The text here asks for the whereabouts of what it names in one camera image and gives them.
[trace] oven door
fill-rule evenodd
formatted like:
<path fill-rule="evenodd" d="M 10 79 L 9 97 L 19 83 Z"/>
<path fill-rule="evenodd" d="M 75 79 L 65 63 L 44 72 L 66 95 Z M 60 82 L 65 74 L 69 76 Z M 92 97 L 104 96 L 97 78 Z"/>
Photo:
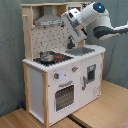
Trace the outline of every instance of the oven door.
<path fill-rule="evenodd" d="M 79 108 L 80 73 L 49 87 L 49 123 L 56 123 Z"/>

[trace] table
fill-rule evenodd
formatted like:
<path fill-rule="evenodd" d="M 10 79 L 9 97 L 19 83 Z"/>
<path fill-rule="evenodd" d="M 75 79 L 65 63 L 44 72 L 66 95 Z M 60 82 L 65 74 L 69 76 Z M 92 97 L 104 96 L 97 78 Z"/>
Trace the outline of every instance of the table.
<path fill-rule="evenodd" d="M 44 128 L 37 119 L 23 109 L 14 111 L 0 118 L 0 128 Z M 50 128 L 81 128 L 69 118 L 52 125 Z"/>
<path fill-rule="evenodd" d="M 102 81 L 101 97 L 71 114 L 87 128 L 115 128 L 128 118 L 128 89 Z"/>

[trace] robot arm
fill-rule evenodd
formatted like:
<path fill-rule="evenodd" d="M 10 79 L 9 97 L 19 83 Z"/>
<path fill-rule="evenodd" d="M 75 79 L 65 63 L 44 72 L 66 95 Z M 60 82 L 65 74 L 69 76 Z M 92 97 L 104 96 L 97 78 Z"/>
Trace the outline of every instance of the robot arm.
<path fill-rule="evenodd" d="M 128 33 L 128 25 L 113 28 L 111 26 L 109 13 L 105 7 L 94 2 L 79 12 L 76 8 L 71 9 L 61 16 L 76 42 L 87 38 L 85 27 L 93 23 L 93 33 L 99 40 Z"/>

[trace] stovetop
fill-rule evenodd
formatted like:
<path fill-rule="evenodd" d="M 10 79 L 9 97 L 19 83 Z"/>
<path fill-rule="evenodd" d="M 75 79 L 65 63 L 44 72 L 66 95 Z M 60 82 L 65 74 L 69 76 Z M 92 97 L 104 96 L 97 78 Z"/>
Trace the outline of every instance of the stovetop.
<path fill-rule="evenodd" d="M 37 62 L 37 63 L 39 63 L 39 64 L 42 64 L 42 65 L 48 67 L 48 66 L 52 66 L 52 65 L 55 65 L 55 64 L 62 63 L 62 62 L 64 62 L 64 61 L 73 59 L 73 57 L 70 57 L 70 56 L 67 56 L 67 55 L 63 55 L 63 54 L 59 54 L 59 55 L 60 55 L 62 58 L 59 59 L 59 60 L 58 60 L 58 59 L 55 59 L 55 60 L 52 61 L 52 62 L 43 62 L 43 61 L 41 61 L 40 58 L 34 59 L 34 62 Z"/>

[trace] toy kitchen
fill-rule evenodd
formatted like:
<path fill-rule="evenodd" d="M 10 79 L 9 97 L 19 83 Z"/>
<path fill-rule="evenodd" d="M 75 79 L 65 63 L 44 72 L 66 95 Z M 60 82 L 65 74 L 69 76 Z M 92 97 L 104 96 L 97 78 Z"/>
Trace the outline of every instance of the toy kitchen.
<path fill-rule="evenodd" d="M 101 95 L 105 49 L 75 43 L 61 15 L 90 2 L 22 4 L 26 110 L 46 128 Z"/>

